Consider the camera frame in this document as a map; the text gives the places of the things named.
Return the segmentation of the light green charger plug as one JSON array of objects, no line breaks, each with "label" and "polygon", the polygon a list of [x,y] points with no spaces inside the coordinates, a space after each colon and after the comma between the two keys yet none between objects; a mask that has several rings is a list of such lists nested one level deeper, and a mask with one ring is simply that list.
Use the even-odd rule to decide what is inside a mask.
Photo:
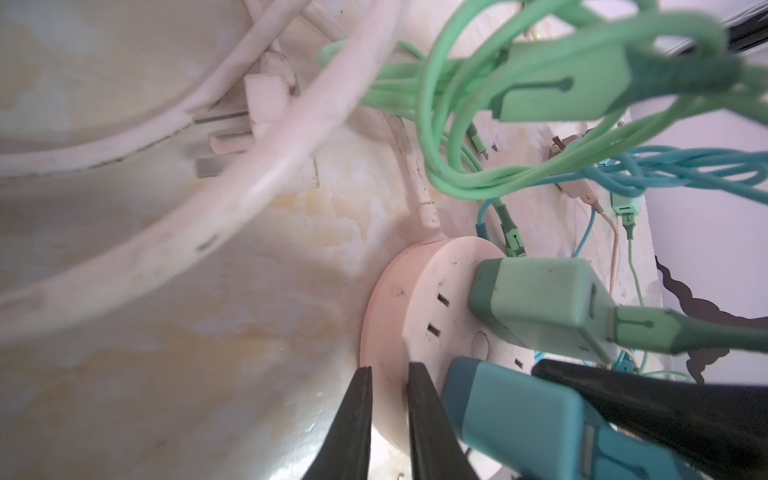
[{"label": "light green charger plug", "polygon": [[579,258],[482,261],[469,309],[504,341],[537,352],[609,365],[616,303],[591,265]]}]

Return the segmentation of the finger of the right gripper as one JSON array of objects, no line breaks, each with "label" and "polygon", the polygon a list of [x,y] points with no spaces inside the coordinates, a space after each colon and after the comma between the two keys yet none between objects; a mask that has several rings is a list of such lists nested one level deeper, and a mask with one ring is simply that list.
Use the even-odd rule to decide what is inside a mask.
[{"label": "finger of the right gripper", "polygon": [[767,477],[767,388],[698,385],[543,360],[532,375],[577,391],[611,423],[714,479]]}]

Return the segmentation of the teal charger plug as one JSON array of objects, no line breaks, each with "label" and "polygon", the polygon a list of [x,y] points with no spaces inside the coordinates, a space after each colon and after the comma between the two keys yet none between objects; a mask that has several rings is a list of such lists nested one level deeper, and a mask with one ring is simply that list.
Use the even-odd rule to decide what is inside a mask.
[{"label": "teal charger plug", "polygon": [[442,402],[457,437],[525,479],[698,479],[671,450],[615,430],[577,391],[468,357]]}]

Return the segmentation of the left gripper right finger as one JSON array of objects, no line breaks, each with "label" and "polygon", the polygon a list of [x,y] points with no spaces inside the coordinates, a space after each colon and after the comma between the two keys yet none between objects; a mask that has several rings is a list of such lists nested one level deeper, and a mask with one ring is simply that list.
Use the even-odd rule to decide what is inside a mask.
[{"label": "left gripper right finger", "polygon": [[412,477],[478,480],[423,363],[411,362],[408,366],[407,401]]}]

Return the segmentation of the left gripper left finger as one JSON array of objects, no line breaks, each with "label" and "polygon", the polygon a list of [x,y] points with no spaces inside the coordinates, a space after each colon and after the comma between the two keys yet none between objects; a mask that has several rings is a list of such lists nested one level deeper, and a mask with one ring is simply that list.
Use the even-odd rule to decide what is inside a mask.
[{"label": "left gripper left finger", "polygon": [[358,368],[326,438],[303,479],[368,478],[373,414],[373,372]]}]

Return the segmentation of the pink charger plug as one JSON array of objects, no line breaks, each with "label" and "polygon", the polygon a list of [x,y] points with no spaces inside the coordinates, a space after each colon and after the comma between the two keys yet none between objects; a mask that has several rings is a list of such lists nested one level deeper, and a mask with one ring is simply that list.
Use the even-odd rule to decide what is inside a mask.
[{"label": "pink charger plug", "polygon": [[[573,134],[567,137],[554,136],[549,150],[548,159],[551,160],[563,153],[569,146],[581,140],[584,134]],[[600,204],[600,197],[596,184],[580,173],[567,173],[566,180],[558,180],[558,188],[572,199],[579,199],[590,206],[598,214],[604,212]]]}]

